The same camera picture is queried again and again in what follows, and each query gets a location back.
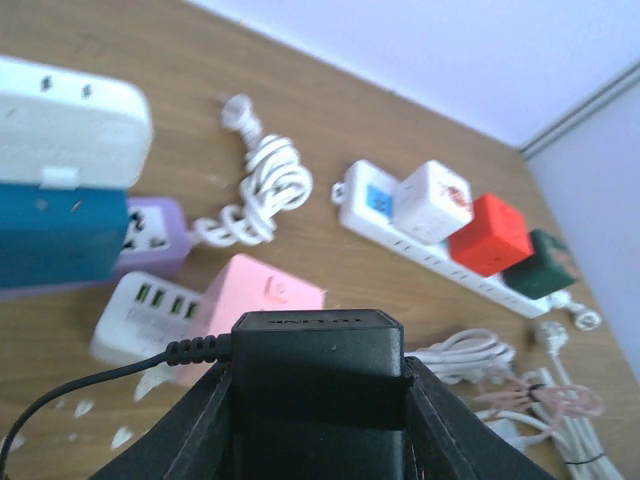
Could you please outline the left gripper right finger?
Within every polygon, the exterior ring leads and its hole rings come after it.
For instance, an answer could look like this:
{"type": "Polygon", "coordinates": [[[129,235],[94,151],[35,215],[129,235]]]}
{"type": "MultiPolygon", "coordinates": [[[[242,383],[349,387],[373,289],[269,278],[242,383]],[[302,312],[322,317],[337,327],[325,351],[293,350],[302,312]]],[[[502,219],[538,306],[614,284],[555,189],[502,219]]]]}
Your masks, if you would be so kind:
{"type": "Polygon", "coordinates": [[[551,479],[487,427],[423,363],[406,357],[406,479],[551,479]]]}

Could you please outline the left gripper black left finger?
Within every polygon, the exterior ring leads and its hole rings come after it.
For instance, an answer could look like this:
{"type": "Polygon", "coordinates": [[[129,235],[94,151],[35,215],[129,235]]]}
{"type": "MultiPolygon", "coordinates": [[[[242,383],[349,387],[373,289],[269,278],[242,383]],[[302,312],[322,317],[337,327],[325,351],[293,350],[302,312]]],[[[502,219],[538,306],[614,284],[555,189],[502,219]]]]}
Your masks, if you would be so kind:
{"type": "Polygon", "coordinates": [[[92,477],[231,479],[231,373],[216,364],[142,438],[92,477]]]}

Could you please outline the black power adapter with cable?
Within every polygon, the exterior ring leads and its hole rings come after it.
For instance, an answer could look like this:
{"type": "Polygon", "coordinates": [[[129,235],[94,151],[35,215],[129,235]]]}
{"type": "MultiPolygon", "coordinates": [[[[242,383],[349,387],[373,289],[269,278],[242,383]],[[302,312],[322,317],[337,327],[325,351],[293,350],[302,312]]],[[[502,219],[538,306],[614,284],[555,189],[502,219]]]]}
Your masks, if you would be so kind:
{"type": "Polygon", "coordinates": [[[227,334],[173,342],[51,390],[8,438],[72,391],[160,364],[201,365],[205,374],[221,364],[231,373],[231,479],[401,479],[402,343],[402,327],[377,310],[249,312],[227,334]]]}

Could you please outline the pink cube adapter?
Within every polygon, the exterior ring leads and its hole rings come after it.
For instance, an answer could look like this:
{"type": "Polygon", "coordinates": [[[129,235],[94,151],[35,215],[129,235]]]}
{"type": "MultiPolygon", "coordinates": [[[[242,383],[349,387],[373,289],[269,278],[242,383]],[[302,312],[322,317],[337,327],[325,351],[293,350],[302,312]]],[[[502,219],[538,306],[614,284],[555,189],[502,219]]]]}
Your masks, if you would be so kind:
{"type": "Polygon", "coordinates": [[[227,334],[247,312],[321,310],[319,286],[245,254],[233,256],[201,297],[188,333],[194,337],[227,334]]]}

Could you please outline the dark green cube adapter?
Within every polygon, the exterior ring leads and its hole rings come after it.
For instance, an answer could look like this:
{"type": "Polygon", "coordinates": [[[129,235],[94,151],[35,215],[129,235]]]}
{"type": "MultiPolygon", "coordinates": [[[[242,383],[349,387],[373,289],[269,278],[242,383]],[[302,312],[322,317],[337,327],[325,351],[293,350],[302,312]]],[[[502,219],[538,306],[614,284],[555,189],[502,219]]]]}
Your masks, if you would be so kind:
{"type": "Polygon", "coordinates": [[[504,283],[538,300],[576,283],[580,273],[568,246],[543,229],[529,232],[533,254],[502,273],[504,283]]]}

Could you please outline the red cube adapter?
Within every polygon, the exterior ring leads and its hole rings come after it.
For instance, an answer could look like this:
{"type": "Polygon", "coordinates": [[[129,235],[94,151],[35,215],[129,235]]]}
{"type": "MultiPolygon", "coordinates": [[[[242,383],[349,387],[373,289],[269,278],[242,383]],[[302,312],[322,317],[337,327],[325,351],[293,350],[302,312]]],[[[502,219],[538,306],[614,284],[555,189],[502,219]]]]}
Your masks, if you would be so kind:
{"type": "Polygon", "coordinates": [[[530,257],[534,250],[524,214],[493,193],[473,202],[473,220],[448,238],[449,255],[490,277],[530,257]]]}

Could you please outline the white cartoon cube adapter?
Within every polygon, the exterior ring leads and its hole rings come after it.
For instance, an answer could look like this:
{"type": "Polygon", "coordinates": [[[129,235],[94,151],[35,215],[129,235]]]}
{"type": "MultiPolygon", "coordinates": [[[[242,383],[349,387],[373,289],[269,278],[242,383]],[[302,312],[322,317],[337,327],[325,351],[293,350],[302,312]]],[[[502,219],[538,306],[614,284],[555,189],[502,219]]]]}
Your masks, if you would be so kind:
{"type": "Polygon", "coordinates": [[[427,245],[442,242],[474,217],[470,183],[437,160],[400,181],[392,203],[395,228],[427,245]]]}

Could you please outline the blue cube adapter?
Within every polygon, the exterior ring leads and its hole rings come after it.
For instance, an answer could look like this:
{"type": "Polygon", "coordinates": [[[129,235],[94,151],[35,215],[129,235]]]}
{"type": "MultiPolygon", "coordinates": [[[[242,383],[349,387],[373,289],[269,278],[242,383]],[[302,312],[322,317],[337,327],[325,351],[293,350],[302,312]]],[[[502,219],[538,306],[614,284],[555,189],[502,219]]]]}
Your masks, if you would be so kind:
{"type": "Polygon", "coordinates": [[[1,287],[104,280],[129,226],[127,192],[1,186],[1,287]]]}

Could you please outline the long white power strip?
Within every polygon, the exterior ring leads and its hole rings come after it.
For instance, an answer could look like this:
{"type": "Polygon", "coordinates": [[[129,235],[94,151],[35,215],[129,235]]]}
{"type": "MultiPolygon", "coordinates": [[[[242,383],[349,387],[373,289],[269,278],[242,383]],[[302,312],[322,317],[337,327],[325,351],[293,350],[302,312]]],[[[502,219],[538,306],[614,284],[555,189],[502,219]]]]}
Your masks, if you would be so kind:
{"type": "Polygon", "coordinates": [[[500,274],[483,277],[456,263],[444,244],[425,245],[391,222],[391,194],[398,180],[367,160],[358,160],[332,187],[339,223],[346,229],[525,318],[572,304],[560,290],[537,300],[508,287],[500,274]]]}

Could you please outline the white square charger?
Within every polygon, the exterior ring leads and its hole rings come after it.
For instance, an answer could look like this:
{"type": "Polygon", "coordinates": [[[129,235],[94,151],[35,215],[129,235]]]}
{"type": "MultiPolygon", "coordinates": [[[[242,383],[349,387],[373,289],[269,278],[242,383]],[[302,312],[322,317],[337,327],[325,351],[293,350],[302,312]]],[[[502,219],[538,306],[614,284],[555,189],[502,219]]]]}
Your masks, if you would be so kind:
{"type": "Polygon", "coordinates": [[[140,178],[154,128],[135,85],[1,58],[1,180],[43,188],[126,190],[140,178]]]}

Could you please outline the white power strip centre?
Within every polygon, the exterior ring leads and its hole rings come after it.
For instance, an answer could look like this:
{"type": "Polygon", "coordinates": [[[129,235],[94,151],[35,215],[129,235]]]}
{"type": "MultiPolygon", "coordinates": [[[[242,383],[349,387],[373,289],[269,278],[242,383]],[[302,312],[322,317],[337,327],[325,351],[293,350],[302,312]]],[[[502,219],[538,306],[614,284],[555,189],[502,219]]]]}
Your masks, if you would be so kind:
{"type": "Polygon", "coordinates": [[[134,271],[118,282],[90,342],[93,358],[124,366],[145,360],[187,337],[201,294],[134,271]]]}

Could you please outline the purple power strip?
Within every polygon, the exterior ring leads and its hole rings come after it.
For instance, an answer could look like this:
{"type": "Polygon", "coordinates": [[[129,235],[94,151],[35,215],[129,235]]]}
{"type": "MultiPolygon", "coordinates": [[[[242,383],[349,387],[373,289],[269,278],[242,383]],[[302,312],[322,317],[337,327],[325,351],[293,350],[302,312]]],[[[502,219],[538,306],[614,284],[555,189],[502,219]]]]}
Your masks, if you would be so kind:
{"type": "Polygon", "coordinates": [[[53,294],[118,282],[133,271],[161,278],[175,276],[182,268],[192,244],[183,209],[171,197],[130,197],[129,226],[123,250],[113,275],[101,281],[84,281],[1,291],[1,299],[53,294]]]}

